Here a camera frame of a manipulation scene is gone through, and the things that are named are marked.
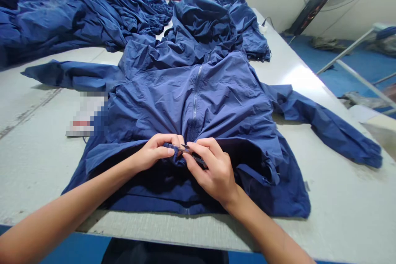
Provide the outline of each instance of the navy blue jacket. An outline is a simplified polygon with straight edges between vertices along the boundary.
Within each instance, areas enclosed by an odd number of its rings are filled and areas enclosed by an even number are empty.
[[[273,112],[310,123],[345,157],[381,166],[380,147],[331,111],[290,85],[258,80],[247,57],[266,60],[270,53],[244,0],[183,0],[172,21],[162,41],[134,35],[118,66],[52,61],[23,73],[49,85],[108,92],[64,192],[130,156],[154,134],[175,133],[186,141],[216,138],[231,157],[237,183],[267,214],[308,217],[303,178]],[[224,211],[176,155],[139,173],[103,207],[187,215]]]

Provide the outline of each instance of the waterproof fabric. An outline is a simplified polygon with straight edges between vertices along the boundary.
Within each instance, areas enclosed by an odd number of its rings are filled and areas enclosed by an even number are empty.
[[[308,217],[302,175],[273,112],[311,123],[318,137],[345,157],[381,166],[380,147],[331,111],[290,85],[259,82],[247,59],[254,49],[245,43],[255,35],[244,35],[254,32],[255,16],[240,5],[239,16],[246,16],[242,21],[221,1],[181,1],[163,40],[136,35],[118,66],[52,61],[25,70],[24,75],[45,84],[108,92],[107,106],[95,119],[95,135],[64,193],[130,156],[154,134],[175,133],[185,141],[216,138],[231,157],[237,183],[267,214]],[[102,207],[224,212],[176,153],[139,173]]]
[[[155,36],[173,12],[165,0],[0,0],[0,60],[9,66],[66,50],[123,49]]]

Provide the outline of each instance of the electrical cable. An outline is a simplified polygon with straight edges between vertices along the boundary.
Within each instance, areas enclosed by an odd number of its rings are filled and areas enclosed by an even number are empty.
[[[339,18],[337,18],[335,20],[334,23],[332,23],[330,26],[328,26],[322,33],[319,34],[319,36],[322,36],[323,33],[325,33],[328,29],[330,29],[331,27],[333,27],[344,15],[346,15],[360,0],[356,0],[356,2],[349,8],[346,10],[346,12],[344,12],[343,14],[341,14],[341,16]]]
[[[269,19],[269,20],[271,21],[270,24],[271,24],[272,28],[275,30],[275,27],[273,26],[272,18],[271,18],[270,16],[267,16],[267,17],[265,18],[264,23],[262,24],[262,26],[263,26],[263,27],[265,26],[265,22],[267,21],[267,19]]]

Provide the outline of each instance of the metal pole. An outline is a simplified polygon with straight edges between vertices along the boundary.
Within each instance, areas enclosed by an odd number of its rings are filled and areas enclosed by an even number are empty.
[[[396,110],[396,103],[390,99],[388,96],[386,96],[384,93],[382,93],[380,90],[378,90],[376,87],[374,87],[370,82],[368,82],[366,79],[360,76],[359,73],[354,71],[351,67],[349,67],[347,64],[345,64],[341,60],[336,60],[336,63],[338,63],[342,68],[344,68],[346,71],[348,71],[350,74],[352,74],[354,77],[356,77],[361,83],[363,83],[366,87],[368,87],[370,90],[372,90],[375,94],[378,95],[379,98],[383,99],[384,101],[388,102],[393,109]]]
[[[357,47],[362,41],[364,41],[364,39],[371,34],[371,32],[374,31],[374,28],[371,28],[369,31],[367,31],[362,37],[360,37],[357,41],[355,41],[354,43],[352,43],[346,50],[344,50],[341,54],[339,54],[337,57],[335,57],[333,60],[331,60],[330,63],[328,63],[326,66],[324,66],[321,70],[319,70],[316,75],[321,74],[322,72],[326,71],[327,69],[329,69],[337,60],[339,60],[340,58],[342,58],[343,56],[345,56],[347,53],[349,53],[350,51],[352,51],[355,47]]]
[[[392,73],[391,75],[385,76],[384,78],[381,78],[380,80],[377,80],[376,82],[373,82],[373,85],[379,84],[380,82],[386,81],[387,79],[390,79],[392,77],[396,76],[396,72]]]

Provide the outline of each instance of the table surface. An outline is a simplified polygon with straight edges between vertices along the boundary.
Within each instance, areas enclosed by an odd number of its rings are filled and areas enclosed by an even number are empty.
[[[256,11],[258,21],[264,18]],[[265,33],[270,63],[252,62],[269,85],[292,84],[363,134],[370,134],[318,79],[273,28]],[[83,48],[55,54],[0,73],[0,224],[13,225],[57,198],[84,150],[81,138],[65,131],[79,110],[79,92],[44,86],[19,74],[27,66],[58,61],[117,65],[121,52]],[[308,124],[275,116],[309,186],[311,215],[275,219],[315,259],[390,263],[396,258],[396,164],[383,151],[379,170],[355,164],[323,144]],[[78,231],[121,238],[209,247],[257,250],[246,230],[228,215],[96,211]]]

